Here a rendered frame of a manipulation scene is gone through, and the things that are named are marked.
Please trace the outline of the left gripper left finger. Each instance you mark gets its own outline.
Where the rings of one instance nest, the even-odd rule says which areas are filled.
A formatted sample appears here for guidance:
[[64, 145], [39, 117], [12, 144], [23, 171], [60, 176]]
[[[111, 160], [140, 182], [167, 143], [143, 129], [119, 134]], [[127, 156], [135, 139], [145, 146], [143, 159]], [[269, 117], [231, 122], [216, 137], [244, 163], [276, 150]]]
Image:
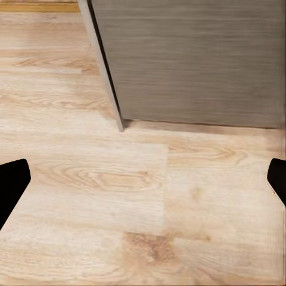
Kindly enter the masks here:
[[0, 165], [0, 230], [31, 181], [25, 158]]

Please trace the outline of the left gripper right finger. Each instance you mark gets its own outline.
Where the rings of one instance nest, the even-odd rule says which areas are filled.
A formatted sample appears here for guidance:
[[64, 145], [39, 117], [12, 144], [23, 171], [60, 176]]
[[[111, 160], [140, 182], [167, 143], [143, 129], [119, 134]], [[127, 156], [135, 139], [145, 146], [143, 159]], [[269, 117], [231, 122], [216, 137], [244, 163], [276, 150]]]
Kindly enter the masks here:
[[286, 161], [272, 158], [268, 168], [267, 180], [286, 206]]

